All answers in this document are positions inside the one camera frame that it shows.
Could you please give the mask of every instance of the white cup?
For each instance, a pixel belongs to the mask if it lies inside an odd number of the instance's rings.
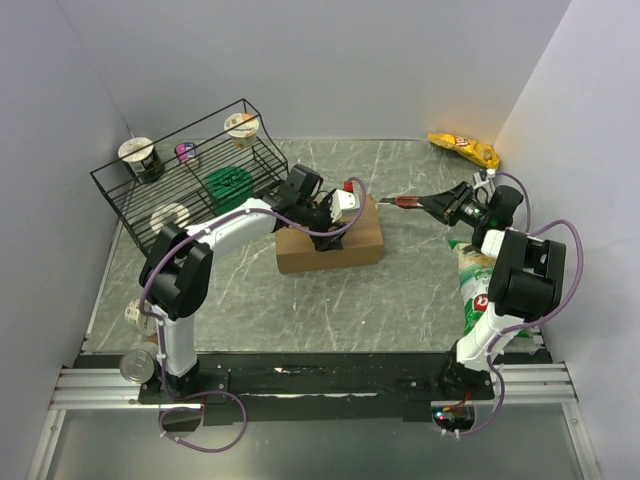
[[[250,113],[234,113],[224,121],[224,129],[238,148],[247,148],[256,142],[260,120]]]

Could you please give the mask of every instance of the green lid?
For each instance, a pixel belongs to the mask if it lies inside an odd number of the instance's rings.
[[[207,175],[207,191],[214,213],[222,215],[253,196],[253,178],[239,167],[224,167]]]

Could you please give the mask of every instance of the red handle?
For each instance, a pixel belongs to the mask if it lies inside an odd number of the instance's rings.
[[[400,208],[420,208],[420,197],[396,197],[396,205]]]

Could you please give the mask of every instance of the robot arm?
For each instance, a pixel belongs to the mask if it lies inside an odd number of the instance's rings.
[[[438,221],[462,221],[474,228],[472,243],[496,264],[489,283],[488,304],[473,330],[453,346],[440,385],[460,396],[485,380],[491,361],[517,334],[503,330],[533,322],[560,303],[566,246],[540,240],[511,228],[522,194],[498,186],[486,202],[466,182],[437,195],[419,198],[420,206]]]
[[[162,326],[158,361],[166,366],[171,390],[189,393],[185,387],[187,376],[197,373],[194,316],[207,296],[214,258],[282,228],[285,223],[281,219],[314,232],[328,232],[342,226],[339,218],[343,214],[360,208],[358,197],[342,190],[333,190],[316,202],[321,184],[319,174],[296,165],[276,188],[217,217],[213,224],[209,221],[186,229],[169,224],[160,231],[140,273],[141,286],[147,284],[151,272],[170,251],[204,230],[197,241],[186,244],[162,267],[149,288],[148,300]],[[312,236],[312,240],[319,251],[341,249],[343,235]]]

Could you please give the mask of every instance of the yogurt cup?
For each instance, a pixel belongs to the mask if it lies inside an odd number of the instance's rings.
[[[118,149],[118,157],[129,166],[140,183],[153,183],[164,172],[164,164],[160,161],[153,142],[145,137],[124,142]]]
[[[250,113],[234,113],[224,121],[224,129],[238,148],[247,148],[256,142],[260,129],[257,115]]]

